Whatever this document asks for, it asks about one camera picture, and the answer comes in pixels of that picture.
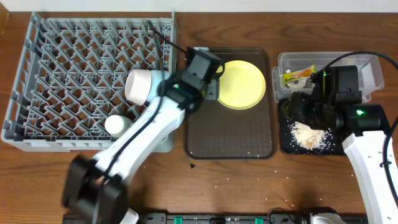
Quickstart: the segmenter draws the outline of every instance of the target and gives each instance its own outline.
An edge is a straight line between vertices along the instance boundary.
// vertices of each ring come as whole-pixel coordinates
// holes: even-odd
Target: green light
[[[364,111],[361,111],[361,110],[356,110],[356,114],[358,114],[358,115],[362,115],[362,114],[365,114],[365,112]]]

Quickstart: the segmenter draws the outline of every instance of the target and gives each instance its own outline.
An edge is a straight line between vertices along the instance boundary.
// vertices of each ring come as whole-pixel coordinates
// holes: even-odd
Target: wooden table
[[[170,17],[169,13],[42,15]],[[10,13],[0,42],[0,118],[5,116],[29,17],[27,12]],[[177,22],[182,47],[261,47],[272,67],[282,52],[373,50],[398,61],[398,14],[178,13]],[[385,87],[372,93],[371,102],[381,104],[392,122],[398,110],[398,72],[385,60],[380,63]],[[274,207],[315,206],[330,206],[339,213],[365,212],[347,157],[278,151],[266,161],[195,161],[183,150],[181,128],[176,136],[175,149],[151,154],[133,180],[131,205],[140,212],[259,214]],[[60,223],[65,174],[79,153],[23,152],[0,142],[0,222]]]

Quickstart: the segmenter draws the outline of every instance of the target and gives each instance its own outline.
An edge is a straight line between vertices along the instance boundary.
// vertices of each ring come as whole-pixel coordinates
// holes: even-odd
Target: black tray
[[[309,150],[297,145],[297,143],[293,140],[293,135],[289,128],[289,125],[293,124],[294,122],[286,119],[282,110],[280,109],[282,103],[284,103],[286,100],[287,99],[281,99],[278,103],[280,147],[284,152],[289,154],[345,155],[340,138],[333,131],[331,131],[331,136],[326,139],[328,142],[330,142],[330,146],[325,147],[322,150],[317,148]]]
[[[277,150],[272,78],[265,51],[256,48],[210,49],[220,58],[244,60],[266,78],[266,94],[252,108],[233,110],[205,100],[185,128],[185,150],[194,159],[268,159]]]

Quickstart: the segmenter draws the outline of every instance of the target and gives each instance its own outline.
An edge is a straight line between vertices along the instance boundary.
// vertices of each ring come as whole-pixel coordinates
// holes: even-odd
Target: round plate
[[[248,109],[260,102],[266,92],[266,79],[253,64],[241,60],[225,63],[220,77],[220,101],[237,110]]]

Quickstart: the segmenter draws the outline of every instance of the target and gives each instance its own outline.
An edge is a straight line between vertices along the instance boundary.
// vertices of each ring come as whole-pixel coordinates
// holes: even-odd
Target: dish rack
[[[1,139],[23,151],[110,147],[115,138],[106,132],[105,119],[119,114],[134,121],[146,108],[124,96],[129,72],[175,70],[177,51],[150,38],[149,29],[177,42],[174,14],[43,19],[32,13]]]

